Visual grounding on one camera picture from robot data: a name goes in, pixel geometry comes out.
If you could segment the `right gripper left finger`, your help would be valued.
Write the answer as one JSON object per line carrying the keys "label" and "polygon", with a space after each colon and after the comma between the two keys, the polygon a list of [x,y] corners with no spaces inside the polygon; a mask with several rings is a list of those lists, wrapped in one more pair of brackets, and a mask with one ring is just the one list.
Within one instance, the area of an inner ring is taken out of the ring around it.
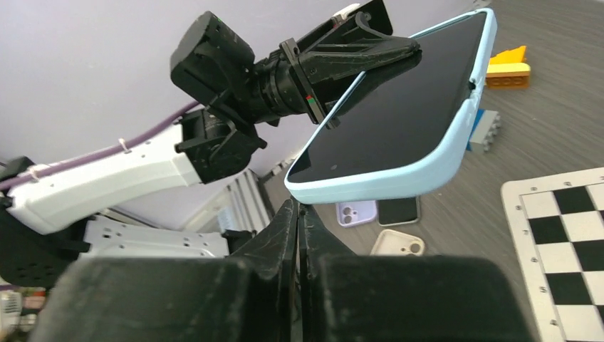
{"label": "right gripper left finger", "polygon": [[216,259],[94,258],[72,264],[31,341],[289,341],[298,203]]}

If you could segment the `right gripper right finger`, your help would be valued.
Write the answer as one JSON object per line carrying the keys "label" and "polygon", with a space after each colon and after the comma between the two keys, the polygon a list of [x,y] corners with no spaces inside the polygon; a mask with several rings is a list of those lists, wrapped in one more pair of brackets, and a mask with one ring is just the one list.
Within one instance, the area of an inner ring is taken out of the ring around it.
{"label": "right gripper right finger", "polygon": [[359,256],[298,216],[305,341],[532,341],[502,270],[472,256]]}

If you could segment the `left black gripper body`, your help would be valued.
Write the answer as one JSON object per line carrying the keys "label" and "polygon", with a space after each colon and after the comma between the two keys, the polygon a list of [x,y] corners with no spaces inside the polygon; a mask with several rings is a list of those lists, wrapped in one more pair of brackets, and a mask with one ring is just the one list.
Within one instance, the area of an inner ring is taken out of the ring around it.
{"label": "left black gripper body", "polygon": [[321,123],[340,97],[337,80],[329,79],[327,63],[312,61],[311,54],[323,58],[339,52],[338,43],[312,43],[303,50],[290,38],[279,49],[254,65],[254,122],[277,126],[289,115],[307,114]]}

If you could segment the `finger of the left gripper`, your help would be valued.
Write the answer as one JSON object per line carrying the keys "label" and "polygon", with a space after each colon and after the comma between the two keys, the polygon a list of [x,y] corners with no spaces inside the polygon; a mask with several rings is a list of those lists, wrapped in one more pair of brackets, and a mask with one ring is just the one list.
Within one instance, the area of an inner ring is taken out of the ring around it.
{"label": "finger of the left gripper", "polygon": [[327,51],[393,33],[384,1],[369,1],[336,14],[297,41],[301,52]]}
{"label": "finger of the left gripper", "polygon": [[312,53],[311,60],[325,61],[326,70],[330,73],[328,78],[340,80],[408,58],[419,49],[420,44],[413,38],[391,35],[344,46],[339,52],[328,53],[325,58]]}

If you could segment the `cream phone case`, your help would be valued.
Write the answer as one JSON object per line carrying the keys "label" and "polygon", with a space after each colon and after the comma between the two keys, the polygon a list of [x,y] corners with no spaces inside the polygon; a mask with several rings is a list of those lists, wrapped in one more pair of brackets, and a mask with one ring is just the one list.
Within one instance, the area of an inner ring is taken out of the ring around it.
{"label": "cream phone case", "polygon": [[379,233],[370,252],[371,255],[422,256],[425,242],[414,235],[384,229]]}

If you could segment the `lavender phone case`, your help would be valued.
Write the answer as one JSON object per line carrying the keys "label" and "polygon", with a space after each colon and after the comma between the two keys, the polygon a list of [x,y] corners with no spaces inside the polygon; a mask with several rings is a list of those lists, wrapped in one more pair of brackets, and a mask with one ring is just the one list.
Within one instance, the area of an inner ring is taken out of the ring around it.
{"label": "lavender phone case", "polygon": [[340,202],[335,205],[336,219],[342,227],[354,227],[376,219],[378,215],[375,200]]}

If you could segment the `phone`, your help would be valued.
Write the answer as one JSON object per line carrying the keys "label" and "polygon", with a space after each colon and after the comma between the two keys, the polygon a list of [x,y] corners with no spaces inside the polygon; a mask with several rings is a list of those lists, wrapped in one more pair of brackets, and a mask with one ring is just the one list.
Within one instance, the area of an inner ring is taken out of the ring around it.
{"label": "phone", "polygon": [[383,227],[415,223],[420,220],[420,197],[378,200],[377,218]]}
{"label": "phone", "polygon": [[483,8],[415,34],[419,56],[361,73],[286,174],[299,202],[414,197],[457,173],[497,32]]}

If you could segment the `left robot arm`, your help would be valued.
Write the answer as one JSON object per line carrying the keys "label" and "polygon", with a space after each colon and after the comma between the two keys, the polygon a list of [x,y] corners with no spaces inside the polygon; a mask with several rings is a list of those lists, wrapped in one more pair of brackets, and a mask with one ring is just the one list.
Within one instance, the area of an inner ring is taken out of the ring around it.
{"label": "left robot arm", "polygon": [[261,60],[210,11],[187,30],[170,58],[172,83],[192,97],[146,133],[50,165],[27,157],[1,173],[1,278],[52,287],[101,236],[106,208],[175,187],[209,184],[246,169],[266,147],[256,124],[289,115],[322,123],[363,71],[408,71],[420,45],[392,33],[382,1],[344,8]]}

